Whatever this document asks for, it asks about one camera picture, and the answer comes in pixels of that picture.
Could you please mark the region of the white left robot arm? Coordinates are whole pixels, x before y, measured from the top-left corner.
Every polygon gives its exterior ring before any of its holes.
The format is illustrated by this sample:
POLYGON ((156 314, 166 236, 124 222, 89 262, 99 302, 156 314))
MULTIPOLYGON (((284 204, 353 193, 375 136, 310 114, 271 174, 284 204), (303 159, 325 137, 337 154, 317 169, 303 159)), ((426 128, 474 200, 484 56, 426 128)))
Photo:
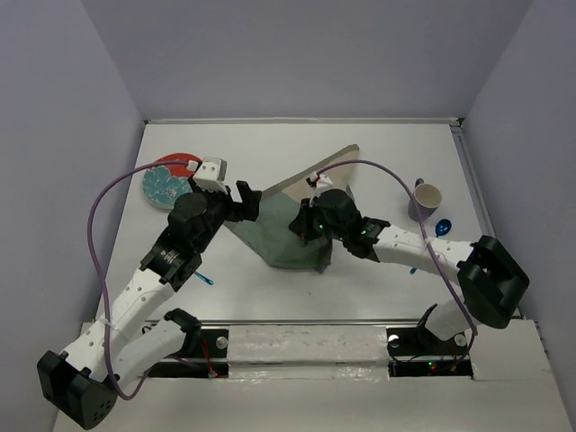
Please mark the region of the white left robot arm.
POLYGON ((144 321, 195 273, 202 254, 224 222, 255 221, 262 194, 237 183, 240 202, 227 186, 215 191, 197 184, 178 197, 167 226, 125 288, 110 299, 92 326, 61 352, 47 351, 37 363, 44 398, 82 429, 97 427, 122 397, 122 386, 137 383, 160 359, 188 356, 198 345, 200 321, 171 310, 145 335, 144 321))

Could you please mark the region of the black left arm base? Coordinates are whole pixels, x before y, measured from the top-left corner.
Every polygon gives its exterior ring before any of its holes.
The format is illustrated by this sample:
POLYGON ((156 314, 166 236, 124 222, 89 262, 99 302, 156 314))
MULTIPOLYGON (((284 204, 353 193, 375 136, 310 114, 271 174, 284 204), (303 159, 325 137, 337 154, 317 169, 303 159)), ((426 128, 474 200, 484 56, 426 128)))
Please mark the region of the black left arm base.
POLYGON ((203 328, 182 348, 152 366, 149 378, 218 379, 229 376, 227 328, 203 328))

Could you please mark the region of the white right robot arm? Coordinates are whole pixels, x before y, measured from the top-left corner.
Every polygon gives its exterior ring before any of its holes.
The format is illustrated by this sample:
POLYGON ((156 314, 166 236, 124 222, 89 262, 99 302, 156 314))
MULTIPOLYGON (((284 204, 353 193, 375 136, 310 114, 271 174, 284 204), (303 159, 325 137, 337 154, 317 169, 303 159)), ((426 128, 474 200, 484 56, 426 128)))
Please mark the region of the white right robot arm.
POLYGON ((430 306, 418 322, 409 342, 425 353, 436 352, 467 329, 506 328, 529 286, 527 274, 496 238, 424 239, 386 220, 365 217, 339 189, 302 200, 289 229, 304 243, 338 240, 360 259, 416 268, 458 287, 450 301, 430 306))

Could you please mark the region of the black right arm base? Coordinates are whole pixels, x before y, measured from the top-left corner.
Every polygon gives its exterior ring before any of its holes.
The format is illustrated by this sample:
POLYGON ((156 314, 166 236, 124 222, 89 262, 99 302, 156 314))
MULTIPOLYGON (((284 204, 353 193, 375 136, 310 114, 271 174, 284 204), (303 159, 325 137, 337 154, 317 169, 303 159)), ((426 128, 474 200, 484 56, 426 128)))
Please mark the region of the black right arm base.
POLYGON ((389 375, 403 377, 473 377, 464 333, 443 341, 426 328, 392 328, 387 331, 389 375))

